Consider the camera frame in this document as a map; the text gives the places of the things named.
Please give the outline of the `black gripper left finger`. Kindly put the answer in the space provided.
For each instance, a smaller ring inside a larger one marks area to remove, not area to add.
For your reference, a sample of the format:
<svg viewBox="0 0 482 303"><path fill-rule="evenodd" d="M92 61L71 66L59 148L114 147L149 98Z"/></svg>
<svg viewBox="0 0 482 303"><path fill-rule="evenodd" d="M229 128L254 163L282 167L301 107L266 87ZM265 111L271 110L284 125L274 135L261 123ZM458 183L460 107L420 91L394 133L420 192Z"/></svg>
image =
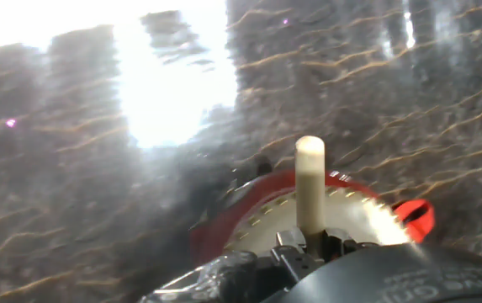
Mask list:
<svg viewBox="0 0 482 303"><path fill-rule="evenodd" d="M307 253L307 242L300 229L277 232L271 255L292 280L302 280L321 266L318 259Z"/></svg>

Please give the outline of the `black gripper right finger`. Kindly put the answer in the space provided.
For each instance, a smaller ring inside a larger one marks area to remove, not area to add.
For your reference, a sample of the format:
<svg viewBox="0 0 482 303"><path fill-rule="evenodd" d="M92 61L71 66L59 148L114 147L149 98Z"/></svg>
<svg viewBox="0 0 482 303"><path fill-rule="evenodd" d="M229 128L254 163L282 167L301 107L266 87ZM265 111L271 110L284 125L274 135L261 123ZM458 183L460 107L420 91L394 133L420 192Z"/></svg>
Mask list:
<svg viewBox="0 0 482 303"><path fill-rule="evenodd" d="M323 231L323 257L340 258L363 248L363 244L353 240L350 235L336 228Z"/></svg>

